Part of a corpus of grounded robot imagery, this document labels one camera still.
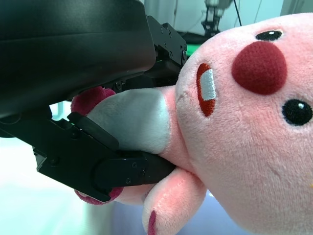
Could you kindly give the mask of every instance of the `dark pink plush fabric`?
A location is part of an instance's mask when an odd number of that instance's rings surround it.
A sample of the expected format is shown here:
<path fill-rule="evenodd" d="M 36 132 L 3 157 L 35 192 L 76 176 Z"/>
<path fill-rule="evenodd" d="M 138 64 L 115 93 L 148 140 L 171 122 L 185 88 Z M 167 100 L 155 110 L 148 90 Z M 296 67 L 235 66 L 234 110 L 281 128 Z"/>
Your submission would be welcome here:
<path fill-rule="evenodd" d="M 156 235 L 156 219 L 157 213 L 152 211 L 149 219 L 148 235 Z"/>

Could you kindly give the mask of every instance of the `black eye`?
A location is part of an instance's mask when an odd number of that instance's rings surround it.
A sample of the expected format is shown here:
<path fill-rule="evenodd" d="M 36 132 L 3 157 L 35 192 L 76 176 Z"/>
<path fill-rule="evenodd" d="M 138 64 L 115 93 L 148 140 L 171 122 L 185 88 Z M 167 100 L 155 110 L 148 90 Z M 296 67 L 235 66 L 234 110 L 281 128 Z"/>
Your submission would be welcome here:
<path fill-rule="evenodd" d="M 262 41 L 275 41 L 282 36 L 282 32 L 280 31 L 267 31 L 256 35 L 257 40 Z"/>
<path fill-rule="evenodd" d="M 309 104 L 298 99 L 288 100 L 283 106 L 283 115 L 290 125 L 302 126 L 308 123 L 313 115 Z"/>

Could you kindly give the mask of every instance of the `black bracket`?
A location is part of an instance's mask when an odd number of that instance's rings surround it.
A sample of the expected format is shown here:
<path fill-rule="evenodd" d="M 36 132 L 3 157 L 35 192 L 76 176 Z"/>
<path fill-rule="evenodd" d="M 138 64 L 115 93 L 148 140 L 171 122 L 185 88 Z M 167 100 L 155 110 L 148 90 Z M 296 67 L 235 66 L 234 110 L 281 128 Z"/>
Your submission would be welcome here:
<path fill-rule="evenodd" d="M 101 202 L 114 187 L 154 184 L 175 166 L 153 154 L 118 150 L 118 140 L 89 118 L 52 120 L 49 107 L 0 119 L 0 131 L 33 146 L 37 171 Z"/>

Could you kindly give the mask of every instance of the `white tooth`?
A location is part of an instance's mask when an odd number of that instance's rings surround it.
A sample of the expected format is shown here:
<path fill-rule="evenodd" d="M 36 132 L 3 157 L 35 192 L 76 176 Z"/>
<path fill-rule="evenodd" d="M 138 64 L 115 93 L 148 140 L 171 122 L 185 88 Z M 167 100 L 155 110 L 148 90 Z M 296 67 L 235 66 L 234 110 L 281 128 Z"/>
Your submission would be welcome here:
<path fill-rule="evenodd" d="M 200 78 L 201 96 L 204 101 L 216 98 L 213 71 L 205 71 Z"/>

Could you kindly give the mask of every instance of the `pink plush toy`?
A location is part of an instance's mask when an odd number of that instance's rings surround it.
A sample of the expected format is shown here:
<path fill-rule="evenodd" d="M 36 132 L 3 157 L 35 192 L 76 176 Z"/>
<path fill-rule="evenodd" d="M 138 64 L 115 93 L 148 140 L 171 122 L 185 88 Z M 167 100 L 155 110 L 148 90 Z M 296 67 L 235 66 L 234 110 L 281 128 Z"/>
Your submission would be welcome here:
<path fill-rule="evenodd" d="M 207 189 L 250 232 L 312 235 L 312 106 L 313 14 L 306 13 L 218 34 L 190 57 L 175 86 L 120 94 L 94 88 L 72 110 L 115 136 L 122 150 L 177 166 L 156 185 L 111 193 L 143 203 L 148 235 L 176 234 Z"/>

